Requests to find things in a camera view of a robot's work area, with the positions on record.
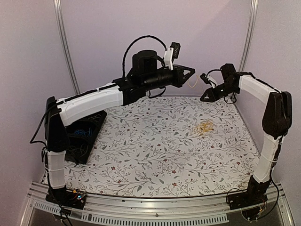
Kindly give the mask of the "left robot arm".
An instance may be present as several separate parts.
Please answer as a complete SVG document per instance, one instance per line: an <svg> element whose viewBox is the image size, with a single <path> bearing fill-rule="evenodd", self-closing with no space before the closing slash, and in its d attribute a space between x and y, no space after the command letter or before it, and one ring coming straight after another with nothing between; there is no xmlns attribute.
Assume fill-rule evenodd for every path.
<svg viewBox="0 0 301 226"><path fill-rule="evenodd" d="M181 45L172 42L163 45L165 53L159 57L154 50L142 50L132 56L132 67L102 87L84 93L56 100L50 97L39 125L45 128L48 186L52 197L59 204L66 204L70 194L65 191L64 158L70 145L66 127L75 121L102 110L116 106L126 106L144 97L153 89L165 90L172 85L181 88L195 73L195 69L175 65Z"/></svg>

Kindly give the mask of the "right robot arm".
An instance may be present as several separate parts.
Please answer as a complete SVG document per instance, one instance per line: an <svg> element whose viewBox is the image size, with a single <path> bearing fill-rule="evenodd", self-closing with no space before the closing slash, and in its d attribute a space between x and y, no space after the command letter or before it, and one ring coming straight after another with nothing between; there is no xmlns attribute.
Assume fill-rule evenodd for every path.
<svg viewBox="0 0 301 226"><path fill-rule="evenodd" d="M202 102L212 103L229 94L246 91L265 104L262 119L263 147L258 166L243 195L245 204L254 205L270 185L271 173L277 164L283 139L292 125L292 95L256 78L251 72L236 71L233 64L224 64L219 71L224 81L220 85L209 73L201 74L204 83L211 85L201 96Z"/></svg>

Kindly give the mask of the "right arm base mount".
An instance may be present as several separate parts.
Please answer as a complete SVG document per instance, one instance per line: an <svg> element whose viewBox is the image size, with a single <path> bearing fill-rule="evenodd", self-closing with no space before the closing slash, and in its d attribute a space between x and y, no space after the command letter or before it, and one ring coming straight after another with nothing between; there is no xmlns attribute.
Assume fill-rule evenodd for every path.
<svg viewBox="0 0 301 226"><path fill-rule="evenodd" d="M242 216L249 220L257 220L266 209L267 196L260 194L256 197L251 197L247 192L238 189L238 193L226 194L226 203L230 210L242 210Z"/></svg>

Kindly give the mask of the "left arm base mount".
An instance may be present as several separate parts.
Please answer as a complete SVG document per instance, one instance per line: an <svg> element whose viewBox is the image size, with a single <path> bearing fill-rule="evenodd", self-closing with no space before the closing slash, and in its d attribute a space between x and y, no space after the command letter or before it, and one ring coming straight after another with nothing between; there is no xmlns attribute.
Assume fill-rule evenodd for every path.
<svg viewBox="0 0 301 226"><path fill-rule="evenodd" d="M59 206L82 210L86 203L87 193L84 191L68 190L66 186L54 189L49 185L45 200Z"/></svg>

